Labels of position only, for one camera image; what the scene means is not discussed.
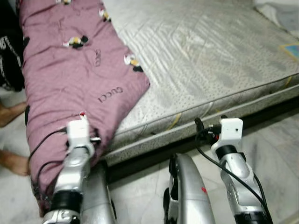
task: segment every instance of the black wire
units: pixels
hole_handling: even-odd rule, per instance
[[[259,187],[259,189],[260,189],[260,191],[261,191],[262,199],[263,199],[263,201],[265,202],[265,204],[267,205],[266,196],[265,196],[265,193],[264,193],[264,191],[263,191],[263,187],[262,187],[262,184],[261,184],[260,180],[258,179],[258,177],[256,176],[255,173],[253,173],[253,177],[254,177],[254,179],[256,180],[256,182],[257,182],[257,184],[258,184],[258,187]]]
[[[195,137],[195,142],[197,143],[198,141],[198,137],[200,134],[202,134],[204,131],[206,130],[202,130],[200,131],[196,137]],[[216,166],[218,166],[219,168],[221,168],[222,170],[224,170],[225,172],[227,172],[229,175],[231,175],[233,178],[235,178],[240,184],[242,184],[245,188],[247,188],[258,200],[259,202],[262,204],[266,215],[268,217],[268,220],[270,221],[271,224],[273,224],[272,218],[271,218],[271,214],[268,210],[268,206],[267,204],[263,201],[263,199],[261,199],[261,197],[250,187],[248,186],[244,181],[242,181],[239,177],[237,177],[234,173],[230,172],[228,169],[226,169],[224,166],[222,166],[221,164],[219,164],[218,162],[216,162],[215,160],[213,160],[212,158],[210,158],[209,156],[207,156],[201,149],[199,146],[196,146],[198,152],[200,154],[202,154],[207,160],[209,160],[210,162],[212,162],[213,164],[215,164]]]
[[[62,163],[62,161],[49,161],[49,162],[46,162],[44,163],[38,170],[38,173],[37,173],[37,177],[36,177],[36,182],[37,182],[37,187],[38,187],[38,190],[40,189],[40,182],[39,182],[39,177],[41,175],[41,172],[42,170],[45,168],[45,166],[49,165],[49,164],[52,164],[52,163]]]
[[[60,132],[66,132],[66,128],[61,128],[58,130],[55,130],[53,132],[51,132],[50,134],[48,134],[46,137],[43,138],[43,140],[41,140],[41,142],[35,147],[35,149],[30,153],[30,156],[28,157],[28,163],[30,163],[31,157],[33,156],[33,154],[38,150],[38,148],[47,140],[47,138],[49,138],[51,135],[55,134],[55,133],[60,133]]]

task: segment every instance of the white mattress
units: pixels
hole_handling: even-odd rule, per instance
[[[299,95],[298,64],[278,49],[296,39],[250,1],[104,2],[151,81],[120,125],[109,165],[193,135],[196,116],[243,116]]]

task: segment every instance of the pink blanket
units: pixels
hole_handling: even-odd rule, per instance
[[[30,110],[27,138],[32,151],[50,132],[86,112],[102,139],[95,165],[119,123],[150,83],[138,61],[118,38],[100,0],[25,0],[20,20],[28,43],[23,74]],[[49,208],[61,164],[40,167],[66,156],[66,135],[49,137],[30,161],[34,193],[42,211]]]

